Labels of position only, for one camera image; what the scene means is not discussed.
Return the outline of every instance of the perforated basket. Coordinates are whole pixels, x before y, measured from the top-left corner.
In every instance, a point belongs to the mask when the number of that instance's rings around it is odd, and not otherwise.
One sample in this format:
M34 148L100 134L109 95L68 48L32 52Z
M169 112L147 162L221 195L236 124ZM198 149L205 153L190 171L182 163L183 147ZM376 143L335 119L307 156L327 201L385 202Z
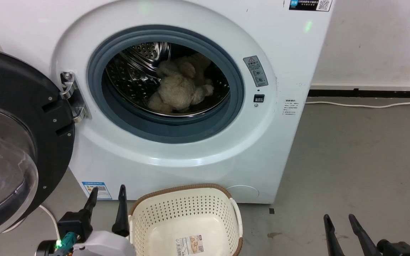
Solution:
M137 256L236 256L243 245L238 205L215 184L149 193L129 219Z

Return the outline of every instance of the washing machine door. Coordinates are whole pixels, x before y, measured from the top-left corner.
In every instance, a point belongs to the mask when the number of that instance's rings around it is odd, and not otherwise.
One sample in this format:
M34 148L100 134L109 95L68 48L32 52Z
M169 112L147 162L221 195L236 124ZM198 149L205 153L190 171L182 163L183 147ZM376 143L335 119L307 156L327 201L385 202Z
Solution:
M59 89L32 66L0 53L0 232L54 190L73 143L72 112Z

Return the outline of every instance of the metal hinge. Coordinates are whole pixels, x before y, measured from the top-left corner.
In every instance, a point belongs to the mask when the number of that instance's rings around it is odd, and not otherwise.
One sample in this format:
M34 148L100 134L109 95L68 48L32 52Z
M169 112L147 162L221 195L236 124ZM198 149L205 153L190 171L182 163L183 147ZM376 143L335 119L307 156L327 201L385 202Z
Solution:
M69 102L73 115L72 120L74 123L78 123L88 116L88 108L80 93L74 73L62 72L61 83L63 91L60 92L60 96Z

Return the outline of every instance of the washing machine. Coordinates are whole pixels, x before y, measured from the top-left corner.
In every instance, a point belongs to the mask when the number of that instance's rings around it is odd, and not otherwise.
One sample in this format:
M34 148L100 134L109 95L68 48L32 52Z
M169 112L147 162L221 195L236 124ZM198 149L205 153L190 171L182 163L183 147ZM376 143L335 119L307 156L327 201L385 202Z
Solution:
M334 3L0 1L0 230L68 167L99 199L216 183L272 203ZM147 107L158 64L197 53L213 94Z

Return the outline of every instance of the gray floor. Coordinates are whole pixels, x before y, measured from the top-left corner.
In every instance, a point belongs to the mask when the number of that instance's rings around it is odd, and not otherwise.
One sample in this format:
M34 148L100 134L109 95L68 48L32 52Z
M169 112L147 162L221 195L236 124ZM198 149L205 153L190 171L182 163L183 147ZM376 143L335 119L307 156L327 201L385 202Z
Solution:
M67 210L79 210L85 201L68 172L44 205L61 217ZM269 214L269 207L275 214ZM325 213L330 214L347 256L363 255L349 225L349 213L356 215L374 241L386 238L410 244L410 106L307 105L276 202L271 206L244 204L240 209L243 256L326 256ZM110 230L116 210L117 202L99 201L93 212L94 229ZM55 239L53 224L37 209L20 227L0 235L0 256L33 255L39 242L47 239Z

